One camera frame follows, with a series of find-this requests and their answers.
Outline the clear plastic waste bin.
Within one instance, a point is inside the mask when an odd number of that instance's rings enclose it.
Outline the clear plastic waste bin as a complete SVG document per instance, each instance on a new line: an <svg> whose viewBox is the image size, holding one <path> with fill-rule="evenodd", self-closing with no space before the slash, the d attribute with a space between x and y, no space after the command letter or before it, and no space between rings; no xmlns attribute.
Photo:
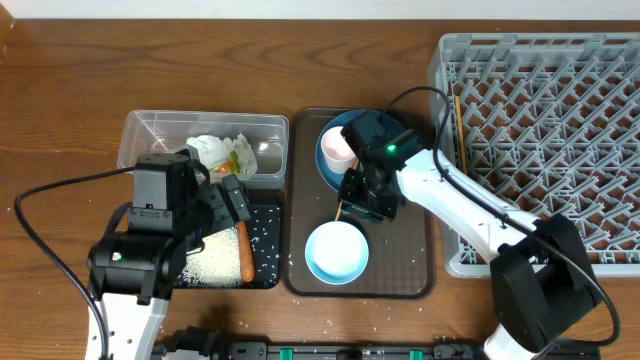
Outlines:
<svg viewBox="0 0 640 360"><path fill-rule="evenodd" d="M282 115L135 110L123 130L118 166L130 167L146 153L165 153L190 137L212 135L234 139L243 135L257 160L257 173L242 179L251 189L280 189L285 184L289 122Z"/></svg>

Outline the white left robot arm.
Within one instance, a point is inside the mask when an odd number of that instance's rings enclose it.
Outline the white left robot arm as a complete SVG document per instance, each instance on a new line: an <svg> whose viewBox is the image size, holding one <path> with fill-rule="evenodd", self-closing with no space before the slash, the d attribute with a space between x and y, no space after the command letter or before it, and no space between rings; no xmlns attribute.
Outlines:
<svg viewBox="0 0 640 360"><path fill-rule="evenodd" d="M89 359L148 359L187 258L207 236L249 218L233 174L213 182L185 152L148 153L130 168L133 199L89 251Z"/></svg>

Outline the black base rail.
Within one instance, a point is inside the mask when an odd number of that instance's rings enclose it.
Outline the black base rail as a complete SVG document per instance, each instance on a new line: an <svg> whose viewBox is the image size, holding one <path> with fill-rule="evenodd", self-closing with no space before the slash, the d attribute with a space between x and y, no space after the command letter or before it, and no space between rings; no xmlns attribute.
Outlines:
<svg viewBox="0 0 640 360"><path fill-rule="evenodd" d="M213 360L473 360L485 359L481 351L469 344L436 346L294 346L268 345L261 342L235 342L214 347L207 355L195 350L154 350L152 359Z"/></svg>

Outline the grey plastic dishwasher rack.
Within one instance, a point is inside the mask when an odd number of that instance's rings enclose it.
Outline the grey plastic dishwasher rack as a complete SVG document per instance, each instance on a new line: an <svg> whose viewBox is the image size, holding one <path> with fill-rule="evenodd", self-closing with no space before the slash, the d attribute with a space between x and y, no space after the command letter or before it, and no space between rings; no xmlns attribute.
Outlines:
<svg viewBox="0 0 640 360"><path fill-rule="evenodd" d="M538 217L577 226L600 277L639 273L639 37L635 33L442 36L428 72L449 99L441 150Z"/></svg>

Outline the light blue rice bowl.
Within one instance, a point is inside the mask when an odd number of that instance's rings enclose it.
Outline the light blue rice bowl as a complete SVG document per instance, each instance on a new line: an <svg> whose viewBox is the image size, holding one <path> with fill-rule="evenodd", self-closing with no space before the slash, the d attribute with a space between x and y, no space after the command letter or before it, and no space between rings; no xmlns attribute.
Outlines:
<svg viewBox="0 0 640 360"><path fill-rule="evenodd" d="M370 251L359 228L343 221L330 221L311 232L304 255L308 269L318 280L339 286L364 273Z"/></svg>

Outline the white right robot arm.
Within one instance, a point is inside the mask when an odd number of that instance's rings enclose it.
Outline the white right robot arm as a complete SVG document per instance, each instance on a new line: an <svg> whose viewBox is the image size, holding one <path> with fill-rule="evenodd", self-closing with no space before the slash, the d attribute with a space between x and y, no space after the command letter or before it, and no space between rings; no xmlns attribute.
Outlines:
<svg viewBox="0 0 640 360"><path fill-rule="evenodd" d="M362 110L341 135L359 165L339 190L343 210L393 220L407 200L466 240L489 264L500 325L485 341L489 359L536 359L602 301L576 225L541 219L501 200L451 164L422 136L377 111Z"/></svg>

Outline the dark blue plate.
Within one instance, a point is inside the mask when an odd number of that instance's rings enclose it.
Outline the dark blue plate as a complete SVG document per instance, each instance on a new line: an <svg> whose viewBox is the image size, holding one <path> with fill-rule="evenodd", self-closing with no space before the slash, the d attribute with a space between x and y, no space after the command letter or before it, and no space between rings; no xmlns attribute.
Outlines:
<svg viewBox="0 0 640 360"><path fill-rule="evenodd" d="M329 128L344 126L348 121L346 113L349 111L341 113L334 119L330 120L321 131L321 135L319 136L316 144L316 164L318 170L325 182L335 191L339 191L344 174L335 174L328 169L321 152L320 139ZM398 195L400 194L400 190L397 185L397 180L395 179L396 173L405 167L405 162L411 156L415 155L423 148L424 138L416 131L407 129L400 123L400 134L393 137L387 144L384 158L384 162L388 166L388 169L392 171L392 189L395 190Z"/></svg>

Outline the orange carrot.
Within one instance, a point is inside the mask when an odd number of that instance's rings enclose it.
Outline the orange carrot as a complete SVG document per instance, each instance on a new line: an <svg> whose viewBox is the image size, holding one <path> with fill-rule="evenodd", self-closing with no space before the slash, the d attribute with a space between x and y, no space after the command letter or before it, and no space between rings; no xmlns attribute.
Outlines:
<svg viewBox="0 0 640 360"><path fill-rule="evenodd" d="M247 226L244 222L237 223L238 249L242 281L250 283L254 280L256 269Z"/></svg>

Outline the pink plastic cup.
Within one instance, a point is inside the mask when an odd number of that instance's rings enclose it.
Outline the pink plastic cup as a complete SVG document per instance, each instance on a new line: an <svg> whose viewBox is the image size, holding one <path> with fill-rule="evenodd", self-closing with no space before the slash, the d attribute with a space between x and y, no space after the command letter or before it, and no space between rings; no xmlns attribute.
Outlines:
<svg viewBox="0 0 640 360"><path fill-rule="evenodd" d="M329 128L320 139L320 148L328 169L344 174L356 162L356 155L341 132L343 126Z"/></svg>

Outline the wooden chopstick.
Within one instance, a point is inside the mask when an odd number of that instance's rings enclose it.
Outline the wooden chopstick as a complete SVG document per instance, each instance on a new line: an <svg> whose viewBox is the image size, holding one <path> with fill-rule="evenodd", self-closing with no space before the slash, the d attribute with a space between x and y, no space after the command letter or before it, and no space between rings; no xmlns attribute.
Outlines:
<svg viewBox="0 0 640 360"><path fill-rule="evenodd" d="M359 166L359 159L356 158L354 163L351 166L351 169L358 169L358 166ZM342 213L342 205L343 205L343 201L340 200L338 208L337 208L337 212L336 212L336 215L335 215L335 218L334 218L334 221L339 221L341 213Z"/></svg>
<svg viewBox="0 0 640 360"><path fill-rule="evenodd" d="M467 158L466 158L466 148L464 141L464 131L462 124L462 114L461 114L461 101L459 96L454 96L454 105L455 105L455 113L456 113L456 124L457 124L457 133L458 133L458 143L460 150L460 161L462 166L462 171L464 174L468 174L467 167Z"/></svg>

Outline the white tissue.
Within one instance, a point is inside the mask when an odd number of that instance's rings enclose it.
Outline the white tissue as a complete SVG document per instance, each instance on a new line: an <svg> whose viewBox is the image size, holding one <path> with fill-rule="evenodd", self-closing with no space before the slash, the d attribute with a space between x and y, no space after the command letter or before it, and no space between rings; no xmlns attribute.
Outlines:
<svg viewBox="0 0 640 360"><path fill-rule="evenodd" d="M216 168L231 160L231 153L235 150L230 138L219 138L213 135L189 137L186 144L197 151L200 162L208 169Z"/></svg>

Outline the brown serving tray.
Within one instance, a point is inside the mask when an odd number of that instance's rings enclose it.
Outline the brown serving tray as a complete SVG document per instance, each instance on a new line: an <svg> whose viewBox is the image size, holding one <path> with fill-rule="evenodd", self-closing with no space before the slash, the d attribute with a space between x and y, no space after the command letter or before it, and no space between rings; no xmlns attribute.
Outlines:
<svg viewBox="0 0 640 360"><path fill-rule="evenodd" d="M283 281L294 294L309 297L419 299L435 284L432 221L423 208L409 203L391 222L372 224L350 215L341 219L365 235L370 255L363 273L345 285L316 278L305 261L312 231L335 218L337 191L317 168L316 143L321 131L341 109L309 108L294 116L289 154L288 227L283 255Z"/></svg>

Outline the green food wrapper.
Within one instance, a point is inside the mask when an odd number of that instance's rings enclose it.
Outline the green food wrapper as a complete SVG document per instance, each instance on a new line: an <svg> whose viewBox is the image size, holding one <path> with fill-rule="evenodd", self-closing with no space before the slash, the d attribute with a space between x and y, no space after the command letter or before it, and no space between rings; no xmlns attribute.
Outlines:
<svg viewBox="0 0 640 360"><path fill-rule="evenodd" d="M248 139L239 134L236 138L224 138L223 145L224 158L216 159L212 165L208 166L213 173L233 173L241 175L254 175L257 173L257 158Z"/></svg>

